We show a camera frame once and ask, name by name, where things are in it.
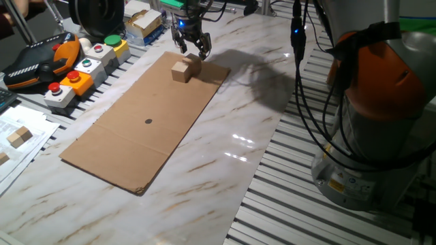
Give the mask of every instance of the cardboard sheet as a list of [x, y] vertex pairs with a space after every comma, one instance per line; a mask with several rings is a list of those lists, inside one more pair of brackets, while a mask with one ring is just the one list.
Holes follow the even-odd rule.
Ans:
[[203, 62], [197, 78], [173, 81], [171, 68], [183, 57], [165, 52], [60, 157], [142, 194], [230, 72]]

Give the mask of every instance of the orange handheld controller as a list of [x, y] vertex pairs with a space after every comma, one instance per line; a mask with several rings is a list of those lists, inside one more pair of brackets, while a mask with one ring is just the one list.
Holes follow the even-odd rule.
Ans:
[[16, 61], [3, 70], [8, 89], [60, 80], [80, 60], [80, 42], [73, 33], [49, 37], [21, 50]]

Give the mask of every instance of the black cable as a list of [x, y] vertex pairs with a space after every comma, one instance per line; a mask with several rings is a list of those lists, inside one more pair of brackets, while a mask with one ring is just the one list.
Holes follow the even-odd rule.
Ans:
[[126, 36], [126, 34], [127, 34], [127, 31], [126, 31], [126, 29], [125, 29], [125, 28], [123, 29], [123, 32], [122, 32], [121, 34], [123, 34], [123, 36], [121, 37], [121, 39], [124, 39], [124, 38], [125, 38], [125, 36]]
[[324, 10], [322, 9], [320, 3], [318, 3], [318, 0], [313, 0], [313, 5], [315, 6], [316, 12], [319, 16], [319, 20], [324, 26], [324, 29], [327, 32], [327, 36], [330, 39], [330, 43], [332, 44], [332, 47], [334, 47], [334, 42], [332, 38], [332, 30], [330, 28], [330, 23], [328, 22], [327, 16], [324, 13]]
[[[305, 6], [305, 13], [304, 13], [304, 14], [306, 14], [307, 11], [308, 11], [308, 7], [307, 7], [307, 5], [306, 5], [306, 6]], [[307, 104], [306, 97], [305, 97], [304, 91], [303, 91], [303, 89], [302, 89], [302, 85], [301, 85], [301, 87], [300, 87], [300, 92], [301, 92], [301, 99], [302, 99], [302, 102], [303, 102], [303, 104], [304, 104], [304, 107], [305, 107], [305, 109], [306, 109], [306, 111], [307, 111], [307, 114], [309, 115], [309, 118], [311, 119], [313, 125], [315, 125], [315, 127], [316, 127], [316, 129], [319, 131], [319, 133], [320, 133], [320, 134], [321, 134], [321, 135], [322, 135], [322, 136], [327, 140], [328, 143], [330, 143], [330, 144], [331, 144], [331, 145], [332, 145], [332, 146], [333, 146], [337, 151], [339, 151], [341, 154], [343, 154], [344, 156], [350, 158], [350, 159], [353, 160], [353, 161], [358, 161], [359, 158], [358, 158], [357, 156], [350, 155], [350, 152], [346, 152], [346, 151], [344, 151], [344, 149], [343, 149], [342, 147], [336, 145], [332, 140], [329, 139], [330, 136], [329, 136], [329, 135], [326, 135], [328, 132], [324, 132], [324, 131], [321, 129], [321, 127], [318, 125], [316, 119], [313, 117], [313, 115], [312, 115], [312, 113], [311, 113], [311, 111], [310, 111], [309, 105]]]
[[270, 3], [270, 6], [271, 6], [272, 4], [276, 4], [276, 3], [291, 3], [291, 2], [289, 2], [289, 1], [283, 1], [283, 0], [276, 0], [276, 1], [273, 1], [272, 3]]
[[219, 20], [221, 20], [221, 17], [223, 17], [223, 14], [224, 14], [224, 12], [225, 12], [225, 7], [227, 7], [227, 1], [228, 1], [228, 0], [225, 0], [225, 1], [224, 1], [224, 5], [223, 5], [223, 7], [221, 8], [222, 11], [221, 11], [221, 14], [219, 15], [218, 19], [216, 19], [216, 20], [211, 20], [210, 18], [203, 18], [203, 20], [207, 20], [207, 21], [211, 21], [211, 22], [218, 22]]
[[[293, 47], [294, 47], [294, 54], [297, 54], [298, 52], [304, 52], [304, 45], [303, 46], [298, 45], [298, 42], [296, 43], [295, 46], [293, 44]], [[351, 159], [352, 161], [355, 161], [359, 164], [367, 165], [368, 167], [372, 167], [373, 169], [357, 169], [354, 167], [350, 167], [348, 165], [344, 165], [343, 163], [341, 163], [340, 161], [335, 159], [323, 147], [323, 145], [316, 139], [316, 137], [312, 133], [312, 130], [310, 130], [304, 115], [302, 114], [302, 110], [300, 107], [300, 101], [298, 98], [298, 89], [300, 89], [302, 101], [305, 105], [305, 109], [307, 110], [307, 114], [309, 115], [309, 118], [312, 120], [312, 122], [315, 125], [315, 127], [317, 128], [317, 130], [324, 136], [324, 138], [327, 139], [327, 137], [325, 136], [325, 133], [320, 129], [320, 126], [317, 124], [317, 121], [314, 119], [312, 113], [310, 112], [309, 106], [307, 105], [307, 102], [305, 99], [304, 91], [302, 89], [302, 81], [301, 81], [301, 74], [300, 74], [300, 62], [301, 62], [301, 60], [302, 60], [302, 56], [295, 55], [295, 63], [296, 63], [295, 96], [296, 96], [296, 105], [297, 105], [298, 113], [300, 114], [300, 117], [303, 121], [303, 124], [305, 125], [305, 127], [306, 127], [309, 135], [312, 137], [313, 141], [318, 145], [318, 147], [320, 147], [322, 149], [322, 151], [326, 154], [326, 156], [330, 157], [335, 163], [337, 163], [338, 165], [340, 165], [344, 168], [348, 168], [348, 169], [359, 171], [359, 172], [382, 172], [382, 171], [385, 172], [385, 171], [390, 171], [390, 170], [394, 170], [394, 169], [403, 169], [405, 167], [409, 167], [410, 165], [412, 165], [414, 163], [417, 163], [417, 162], [424, 160], [426, 157], [428, 157], [432, 152], [434, 152], [436, 150], [436, 141], [435, 141], [427, 148], [419, 150], [417, 152], [414, 152], [414, 153], [410, 154], [409, 156], [403, 157], [401, 159], [393, 159], [390, 161], [368, 161], [365, 159], [362, 161], [362, 159], [356, 159], [355, 154], [350, 155], [349, 152], [344, 152], [341, 147], [336, 146], [333, 141], [327, 140], [328, 143], [330, 143], [330, 145], [333, 146], [344, 157], [347, 157], [348, 159]]]
[[323, 48], [321, 48], [320, 43], [318, 42], [318, 36], [316, 35], [315, 24], [313, 24], [313, 21], [312, 21], [311, 15], [310, 15], [308, 12], [307, 12], [307, 16], [309, 17], [309, 20], [311, 20], [311, 22], [312, 22], [313, 32], [315, 33], [315, 40], [316, 40], [316, 44], [318, 45], [318, 48], [320, 48], [320, 50], [321, 50], [322, 52], [327, 52], [327, 51], [325, 51]]
[[306, 28], [306, 15], [309, 13], [309, 1], [305, 3], [305, 14], [302, 16], [302, 27]]
[[328, 104], [330, 103], [330, 98], [332, 97], [333, 92], [334, 92], [335, 85], [336, 85], [336, 83], [333, 83], [332, 88], [330, 89], [330, 92], [328, 93], [327, 100], [324, 104], [324, 109], [322, 110], [322, 126], [324, 128], [324, 132], [326, 132], [326, 135], [328, 136], [328, 140], [332, 140], [332, 136], [329, 134], [328, 129], [327, 129], [326, 113], [327, 113]]
[[341, 167], [350, 169], [350, 170], [354, 170], [354, 171], [358, 171], [358, 172], [380, 172], [380, 170], [378, 169], [358, 169], [355, 167], [350, 167], [347, 166], [343, 163], [341, 163], [340, 161], [338, 161], [337, 159], [335, 159], [325, 148], [324, 146], [318, 141], [318, 139], [314, 136], [314, 134], [312, 133], [312, 130], [310, 130], [306, 119], [304, 118], [302, 111], [301, 111], [301, 107], [300, 107], [300, 102], [299, 102], [299, 98], [298, 98], [298, 87], [300, 87], [300, 90], [302, 88], [302, 82], [301, 82], [301, 76], [300, 76], [300, 61], [295, 60], [295, 64], [296, 64], [296, 75], [295, 75], [295, 100], [296, 100], [296, 105], [297, 105], [297, 110], [298, 113], [300, 114], [301, 120], [303, 125], [306, 127], [307, 132], [309, 133], [309, 135], [312, 137], [313, 141], [315, 142], [315, 144], [324, 152], [324, 154], [326, 154], [330, 159], [332, 159], [336, 164], [340, 165]]
[[188, 20], [192, 20], [193, 19], [189, 15], [189, 0], [186, 0], [186, 17], [188, 17]]
[[219, 13], [223, 10], [225, 10], [224, 4], [219, 10], [209, 10], [209, 11], [207, 11], [207, 13]]
[[350, 146], [350, 144], [348, 143], [348, 140], [347, 140], [347, 138], [346, 138], [346, 136], [345, 136], [345, 131], [343, 130], [343, 120], [342, 120], [343, 115], [342, 115], [342, 111], [343, 111], [343, 97], [344, 97], [344, 96], [345, 96], [345, 93], [342, 92], [342, 93], [341, 93], [341, 97], [339, 98], [339, 111], [338, 111], [338, 114], [339, 114], [339, 131], [341, 132], [342, 140], [343, 140], [343, 142], [345, 143], [345, 146], [347, 146], [348, 150], [349, 150], [353, 155], [358, 156], [358, 155], [354, 152], [354, 150], [353, 150], [353, 148]]

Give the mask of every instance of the sticker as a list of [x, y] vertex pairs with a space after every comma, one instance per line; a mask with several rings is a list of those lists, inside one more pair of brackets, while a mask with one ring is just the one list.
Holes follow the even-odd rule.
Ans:
[[336, 167], [328, 186], [347, 197], [366, 201], [371, 196], [375, 182], [357, 178]]
[[[332, 147], [332, 145], [330, 145], [330, 143], [327, 144], [327, 146], [326, 146], [326, 151], [329, 152], [329, 153], [331, 153], [331, 151], [330, 151], [330, 148], [331, 148], [331, 147]], [[326, 158], [327, 158], [327, 154], [324, 153], [324, 155], [323, 155], [322, 158], [323, 158], [323, 159], [326, 159]]]

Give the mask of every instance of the marble table surface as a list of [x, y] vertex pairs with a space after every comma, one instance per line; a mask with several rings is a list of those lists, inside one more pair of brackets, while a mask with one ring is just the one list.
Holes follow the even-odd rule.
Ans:
[[[164, 51], [179, 52], [170, 31], [0, 197], [0, 230], [23, 244], [223, 244], [292, 94], [295, 65], [290, 20], [241, 10], [203, 29], [213, 42], [207, 61], [232, 72], [143, 196], [58, 155]], [[303, 65], [315, 45], [312, 26], [307, 37]]]

